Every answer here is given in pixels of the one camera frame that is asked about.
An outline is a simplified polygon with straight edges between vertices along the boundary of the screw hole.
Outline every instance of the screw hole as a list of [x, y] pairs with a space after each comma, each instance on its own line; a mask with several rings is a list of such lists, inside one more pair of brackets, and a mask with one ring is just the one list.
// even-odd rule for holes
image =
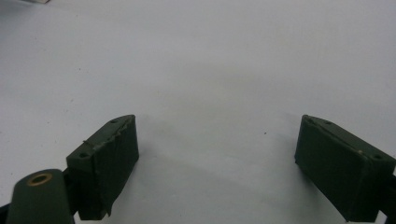
[[87, 158], [87, 157], [89, 157], [89, 156], [90, 156], [90, 155], [88, 155], [88, 154], [85, 153], [85, 152], [82, 152], [82, 153], [79, 154], [79, 157], [82, 158], [82, 159]]
[[42, 185], [51, 179], [52, 179], [52, 174], [35, 175], [27, 181], [27, 185], [35, 187], [38, 185]]

